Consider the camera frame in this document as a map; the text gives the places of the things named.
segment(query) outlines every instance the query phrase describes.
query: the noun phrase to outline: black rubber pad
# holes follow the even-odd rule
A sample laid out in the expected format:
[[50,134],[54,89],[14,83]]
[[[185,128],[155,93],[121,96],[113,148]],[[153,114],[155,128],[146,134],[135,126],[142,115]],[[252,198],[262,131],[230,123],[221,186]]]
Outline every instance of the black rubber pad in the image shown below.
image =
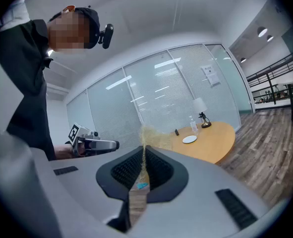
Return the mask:
[[215,194],[240,229],[244,229],[257,221],[254,214],[230,189],[221,189],[215,191]]
[[66,167],[66,168],[62,168],[62,169],[54,169],[54,172],[56,174],[56,176],[60,176],[63,174],[67,174],[73,171],[77,171],[78,168],[76,168],[75,166],[70,166],[70,167]]

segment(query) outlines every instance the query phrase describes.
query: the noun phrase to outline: paper sign on glass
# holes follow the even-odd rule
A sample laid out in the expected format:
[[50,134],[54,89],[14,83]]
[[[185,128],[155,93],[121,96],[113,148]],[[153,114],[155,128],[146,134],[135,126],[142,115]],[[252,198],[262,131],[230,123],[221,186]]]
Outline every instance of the paper sign on glass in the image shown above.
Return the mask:
[[212,68],[211,65],[202,66],[201,68],[204,71],[211,85],[214,85],[220,82],[215,70]]
[[215,70],[212,68],[211,65],[206,65],[201,67],[202,70],[204,71],[205,75],[208,77],[211,74],[215,73]]

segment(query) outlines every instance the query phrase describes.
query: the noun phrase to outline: clear plastic bottle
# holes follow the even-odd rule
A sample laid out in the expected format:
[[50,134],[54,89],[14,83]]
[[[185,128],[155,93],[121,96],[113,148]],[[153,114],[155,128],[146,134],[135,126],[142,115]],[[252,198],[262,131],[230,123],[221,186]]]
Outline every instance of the clear plastic bottle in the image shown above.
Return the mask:
[[198,135],[198,128],[196,125],[196,121],[192,118],[192,116],[189,116],[190,118],[190,126],[192,129],[192,132],[194,132],[194,135]]

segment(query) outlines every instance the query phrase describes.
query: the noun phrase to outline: white plate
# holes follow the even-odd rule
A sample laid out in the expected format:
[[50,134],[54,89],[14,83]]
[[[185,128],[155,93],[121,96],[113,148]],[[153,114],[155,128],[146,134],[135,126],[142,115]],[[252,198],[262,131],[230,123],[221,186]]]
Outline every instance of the white plate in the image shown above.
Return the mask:
[[188,136],[182,140],[183,143],[189,144],[197,139],[197,136]]

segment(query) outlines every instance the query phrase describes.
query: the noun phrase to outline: white lamp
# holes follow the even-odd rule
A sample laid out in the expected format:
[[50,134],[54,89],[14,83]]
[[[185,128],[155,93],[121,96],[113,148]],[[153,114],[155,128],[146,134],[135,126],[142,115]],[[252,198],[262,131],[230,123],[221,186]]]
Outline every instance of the white lamp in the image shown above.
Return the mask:
[[199,114],[199,118],[203,118],[204,123],[201,125],[202,128],[208,128],[211,126],[211,122],[207,122],[206,121],[206,116],[203,113],[204,111],[207,110],[206,104],[204,103],[204,101],[201,98],[197,98],[195,100],[192,101],[193,102],[193,106],[195,109],[195,112]]

